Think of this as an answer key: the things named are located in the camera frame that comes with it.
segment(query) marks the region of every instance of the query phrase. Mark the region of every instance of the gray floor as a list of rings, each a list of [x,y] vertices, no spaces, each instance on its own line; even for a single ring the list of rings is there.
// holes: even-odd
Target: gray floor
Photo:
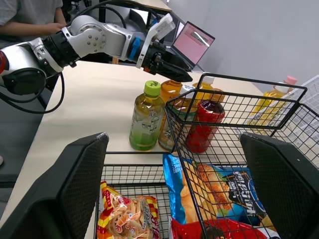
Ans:
[[[29,99],[32,97],[15,96],[2,87],[0,87],[0,92],[16,99]],[[45,89],[43,98],[46,103],[49,101],[50,96],[51,92]],[[37,100],[19,105],[34,111],[44,110]],[[0,100],[0,155],[4,160],[3,164],[0,165],[1,185],[6,183],[13,184],[16,181],[41,120],[42,115],[21,112]],[[12,188],[1,187],[0,217],[12,192]]]

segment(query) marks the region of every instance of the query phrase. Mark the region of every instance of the robotic arm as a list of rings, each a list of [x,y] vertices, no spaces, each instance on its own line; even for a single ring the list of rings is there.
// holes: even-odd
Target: robotic arm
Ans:
[[[192,81],[189,66],[166,51],[157,40],[175,28],[169,14],[154,24],[146,37],[110,23],[82,15],[69,27],[47,37],[19,43],[0,51],[0,86],[17,95],[39,92],[46,79],[76,66],[80,58],[98,52],[136,62],[136,67],[170,79]]]

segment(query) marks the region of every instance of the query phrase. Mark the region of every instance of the person's arm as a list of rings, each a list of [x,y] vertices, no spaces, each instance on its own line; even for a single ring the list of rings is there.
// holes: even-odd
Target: person's arm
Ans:
[[[57,23],[60,23],[64,26],[66,26],[66,22],[65,22],[65,18],[63,16],[63,12],[62,12],[62,9],[60,7],[58,7],[56,10],[55,10],[55,16],[54,16],[54,20],[55,22]]]
[[[64,26],[60,23],[36,25],[9,21],[0,26],[0,34],[10,36],[48,36],[60,31]]]

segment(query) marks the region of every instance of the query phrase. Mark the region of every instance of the white wire rack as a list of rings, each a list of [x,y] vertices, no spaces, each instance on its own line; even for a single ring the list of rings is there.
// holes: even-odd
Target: white wire rack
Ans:
[[[307,92],[300,100],[301,104],[311,108],[317,115],[319,114],[319,75],[305,82],[302,86],[307,87]],[[302,89],[294,89],[285,95],[283,98],[290,100],[297,100],[302,93]],[[267,113],[267,109],[275,108],[278,102],[275,101],[269,107],[257,112],[249,117],[245,123],[254,124],[262,118],[263,114]],[[276,112],[276,115],[271,120],[265,121],[263,125],[278,126],[281,118],[284,117],[290,108],[283,107]],[[257,134],[270,136],[273,130],[248,130],[240,129],[237,133],[240,135],[242,132],[248,131]],[[299,149],[317,168],[319,168],[319,117],[310,112],[309,109],[300,106],[297,111],[290,117],[284,127],[277,131],[273,137],[282,141],[292,143]]]
[[[307,105],[317,114],[319,114],[319,75],[308,80],[302,86],[307,87],[308,90],[305,96],[300,100],[300,103]],[[300,91],[301,89],[294,89],[283,98],[297,100],[298,96],[300,95],[298,92]]]

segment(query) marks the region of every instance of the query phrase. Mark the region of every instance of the pink bottle cap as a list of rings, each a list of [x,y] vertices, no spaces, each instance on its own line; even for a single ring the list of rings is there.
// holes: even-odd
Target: pink bottle cap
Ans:
[[[289,84],[289,85],[295,85],[297,83],[297,79],[293,76],[287,76],[287,79],[284,80],[285,83]]]

